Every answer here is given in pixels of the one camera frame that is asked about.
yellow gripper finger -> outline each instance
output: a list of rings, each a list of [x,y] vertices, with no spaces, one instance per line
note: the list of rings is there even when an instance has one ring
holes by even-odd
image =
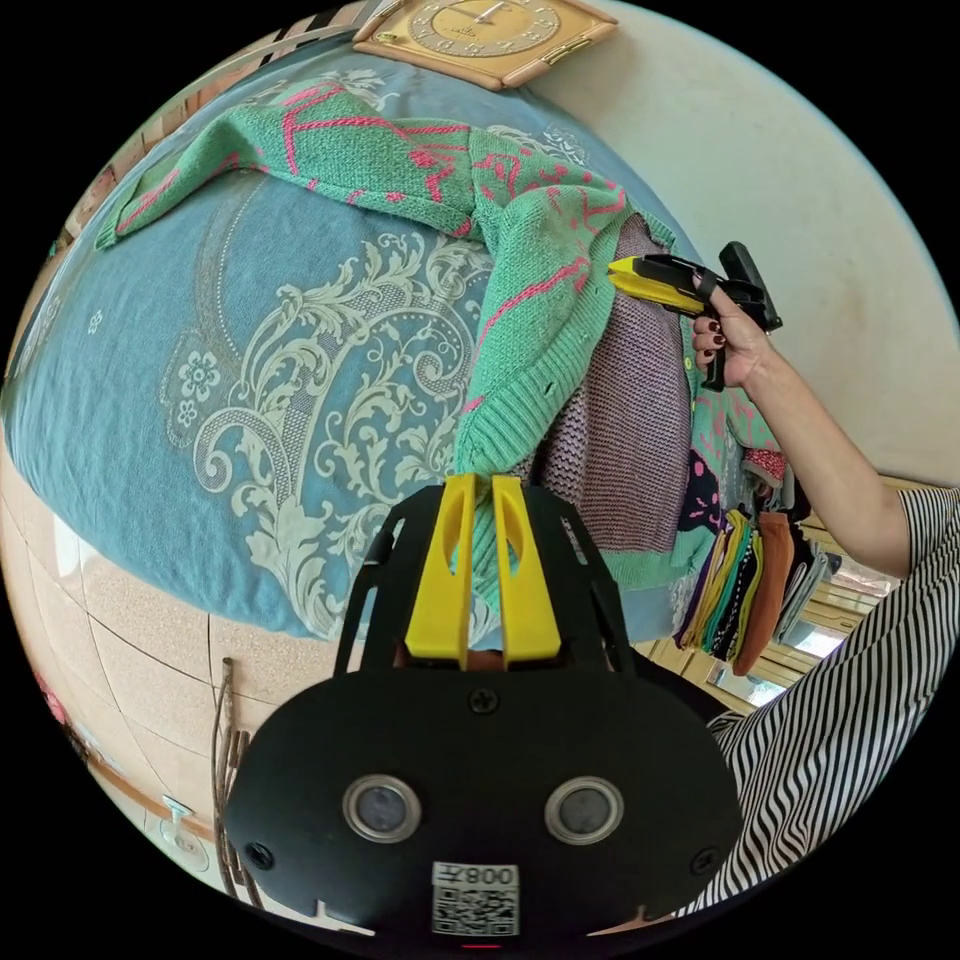
[[[418,660],[467,667],[473,572],[476,477],[449,477],[420,577],[406,645]]]
[[[518,478],[493,478],[493,509],[504,667],[552,660],[560,653],[560,632]],[[510,548],[516,555],[515,566]]]
[[[691,316],[700,316],[703,313],[704,305],[696,297],[688,296],[669,283],[650,280],[634,273],[634,259],[634,257],[624,257],[622,260],[614,260],[607,267],[607,276],[618,290],[637,300],[650,300],[653,303],[663,304],[678,313]]]

blue bedspread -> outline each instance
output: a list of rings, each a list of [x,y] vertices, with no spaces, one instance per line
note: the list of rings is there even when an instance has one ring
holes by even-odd
[[[643,181],[562,111],[340,43],[306,47],[228,91],[149,162],[236,103],[333,76],[387,117],[465,121],[587,165],[696,256]],[[18,348],[2,395],[14,464],[83,539],[143,580],[234,620],[335,639],[372,533],[448,470],[486,250],[252,172],[217,178],[95,252],[109,207]],[[669,632],[667,591],[625,601],[634,640]],[[478,603],[472,642],[499,636]]]

white wall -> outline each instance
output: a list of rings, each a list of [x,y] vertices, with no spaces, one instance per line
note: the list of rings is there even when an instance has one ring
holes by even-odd
[[[881,472],[960,483],[960,327],[872,167],[753,61],[676,21],[593,2],[619,35],[536,91],[634,166],[707,266],[719,269],[728,241],[747,245],[784,318],[778,347]]]

clock face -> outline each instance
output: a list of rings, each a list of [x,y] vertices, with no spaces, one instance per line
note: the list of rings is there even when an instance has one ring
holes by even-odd
[[[410,36],[420,46],[452,57],[523,53],[559,29],[557,11],[541,0],[436,0],[410,21]]]

striped shirt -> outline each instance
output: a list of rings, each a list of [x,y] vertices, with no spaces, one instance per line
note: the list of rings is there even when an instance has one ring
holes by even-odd
[[[960,636],[960,489],[900,497],[909,577],[777,700],[710,724],[736,777],[744,827],[677,916],[749,890],[836,833],[923,719]]]

